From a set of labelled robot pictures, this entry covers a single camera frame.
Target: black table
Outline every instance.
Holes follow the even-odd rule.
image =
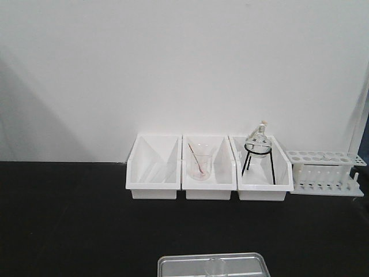
[[[0,276],[156,276],[164,255],[233,252],[260,253],[272,277],[369,276],[366,197],[132,200],[123,164],[0,172]]]

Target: aluminum tray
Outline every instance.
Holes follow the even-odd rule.
[[[264,259],[258,253],[164,256],[157,262],[157,277],[206,276],[205,263],[211,258],[227,263],[228,277],[270,277]]]

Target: white plastic bin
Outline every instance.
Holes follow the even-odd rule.
[[[229,140],[237,165],[237,186],[240,200],[283,201],[286,192],[293,191],[292,166],[277,140],[272,142],[272,155],[276,184],[273,184],[270,157],[252,158],[249,170],[242,176],[242,167],[247,155],[244,148],[246,137],[230,136]]]
[[[208,179],[197,181],[191,177],[191,149],[206,145],[212,156],[212,172]],[[183,136],[182,189],[187,199],[229,200],[237,189],[236,164],[227,136]]]
[[[177,198],[181,149],[182,136],[137,136],[126,178],[134,199]]]

